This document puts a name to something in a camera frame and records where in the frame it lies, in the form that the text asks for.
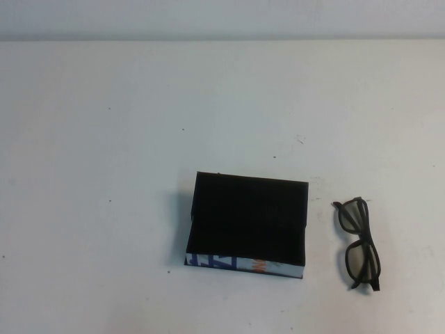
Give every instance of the white surface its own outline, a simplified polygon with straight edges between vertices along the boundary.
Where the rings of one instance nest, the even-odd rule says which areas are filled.
[[[0,43],[0,333],[443,333],[444,55]],[[310,182],[303,280],[183,265],[197,170]],[[382,260],[369,295],[348,291],[356,238],[330,204],[355,196]]]
[[[0,1],[0,40],[415,37],[445,37],[445,1]]]

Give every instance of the black box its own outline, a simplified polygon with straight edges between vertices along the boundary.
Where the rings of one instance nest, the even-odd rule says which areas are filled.
[[[308,189],[198,172],[185,264],[302,278]]]

